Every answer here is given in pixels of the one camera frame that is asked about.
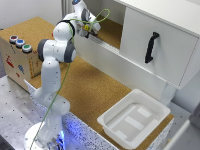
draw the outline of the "black handle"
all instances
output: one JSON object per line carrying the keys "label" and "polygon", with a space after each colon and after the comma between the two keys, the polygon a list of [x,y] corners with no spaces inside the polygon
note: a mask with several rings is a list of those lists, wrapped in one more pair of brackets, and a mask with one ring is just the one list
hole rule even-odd
{"label": "black handle", "polygon": [[153,60],[153,57],[151,57],[151,53],[153,50],[153,45],[154,45],[154,40],[157,39],[160,35],[156,32],[153,32],[153,36],[151,37],[150,41],[149,41],[149,45],[147,48],[147,53],[146,53],[146,57],[145,57],[145,63],[148,64],[149,62],[151,62]]}

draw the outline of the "white robotic arm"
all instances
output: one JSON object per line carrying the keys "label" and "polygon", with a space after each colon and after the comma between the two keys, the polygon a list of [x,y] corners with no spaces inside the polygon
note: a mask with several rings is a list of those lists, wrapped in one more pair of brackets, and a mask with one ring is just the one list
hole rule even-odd
{"label": "white robotic arm", "polygon": [[[78,33],[82,33],[82,27],[85,22],[93,22],[95,16],[87,9],[83,0],[73,0],[75,13],[65,16],[53,30],[55,40],[42,40],[38,45],[38,55],[43,61],[41,70],[42,86],[34,93],[34,99],[41,105],[49,108],[54,97],[61,87],[61,72],[59,62],[71,63],[76,57],[76,50],[71,39]],[[94,31],[100,30],[99,23],[93,25]],[[52,105],[50,113],[47,115],[40,132],[37,135],[35,147],[41,150],[56,149],[52,145],[62,131],[62,115],[69,112],[70,103],[63,97],[57,96],[55,103]]]}

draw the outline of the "cable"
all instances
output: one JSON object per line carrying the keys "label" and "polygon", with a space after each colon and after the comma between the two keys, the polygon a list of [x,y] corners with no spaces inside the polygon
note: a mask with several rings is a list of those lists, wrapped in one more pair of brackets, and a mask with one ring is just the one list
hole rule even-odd
{"label": "cable", "polygon": [[[102,19],[102,20],[100,20],[100,21],[96,21],[96,19],[100,16],[100,14],[101,14],[102,12],[106,11],[106,10],[108,11],[108,15],[107,15],[104,19]],[[109,15],[110,15],[110,10],[109,10],[109,9],[104,9],[104,10],[102,10],[102,11],[97,15],[97,17],[95,18],[95,20],[94,20],[93,22],[87,22],[87,21],[82,21],[82,20],[78,20],[78,19],[70,19],[70,20],[76,20],[76,21],[80,21],[80,22],[83,22],[83,23],[91,23],[91,28],[90,28],[90,30],[89,30],[89,32],[91,32],[92,27],[93,27],[93,25],[94,25],[95,23],[100,23],[100,22],[106,20],[106,19],[108,18]],[[70,26],[69,23],[68,23],[68,25],[69,25],[71,34],[73,35],[72,28],[71,28],[71,26]],[[34,143],[34,141],[35,141],[35,139],[36,139],[38,133],[40,132],[40,129],[41,129],[41,127],[42,127],[43,122],[45,121],[45,119],[46,119],[46,117],[47,117],[49,111],[51,110],[51,108],[52,108],[52,106],[53,106],[53,103],[55,102],[55,100],[56,100],[58,94],[60,93],[60,91],[61,91],[61,89],[62,89],[62,86],[63,86],[63,84],[64,84],[64,82],[65,82],[65,79],[66,79],[66,77],[67,77],[67,74],[68,74],[68,72],[69,72],[69,68],[70,68],[70,63],[69,63],[67,72],[65,73],[65,77],[64,77],[63,82],[62,82],[62,84],[61,84],[61,86],[60,86],[60,89],[58,90],[56,96],[54,97],[54,99],[53,99],[53,101],[52,101],[52,103],[51,103],[51,105],[49,106],[49,108],[48,108],[48,110],[47,110],[47,112],[46,112],[46,114],[45,114],[45,116],[44,116],[44,118],[43,118],[43,120],[42,120],[42,122],[41,122],[41,124],[40,124],[40,127],[39,127],[39,129],[38,129],[38,131],[37,131],[37,133],[36,133],[36,135],[35,135],[35,137],[34,137],[32,143],[31,143],[30,150],[32,149],[33,143]]]}

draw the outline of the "plastic container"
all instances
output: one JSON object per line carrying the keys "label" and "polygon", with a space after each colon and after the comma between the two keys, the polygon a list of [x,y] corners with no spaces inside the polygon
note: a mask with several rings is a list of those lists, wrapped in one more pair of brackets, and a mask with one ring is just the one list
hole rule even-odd
{"label": "plastic container", "polygon": [[170,109],[140,90],[133,90],[97,120],[125,149],[136,149],[169,115]]}

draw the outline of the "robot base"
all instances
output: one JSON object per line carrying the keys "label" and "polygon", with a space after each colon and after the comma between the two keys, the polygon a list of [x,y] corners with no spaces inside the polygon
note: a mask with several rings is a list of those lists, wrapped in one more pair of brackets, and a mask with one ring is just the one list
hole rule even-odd
{"label": "robot base", "polygon": [[[41,125],[41,122],[40,123],[37,123],[35,124],[34,126],[32,126],[25,134],[25,137],[24,137],[24,149],[25,150],[30,150],[30,147],[31,147],[31,144],[33,142],[33,139],[39,129]],[[39,146],[39,143],[37,142],[36,144],[36,141],[33,142],[33,146],[31,148],[31,150],[48,150],[48,148],[44,147],[44,148],[41,148]]]}

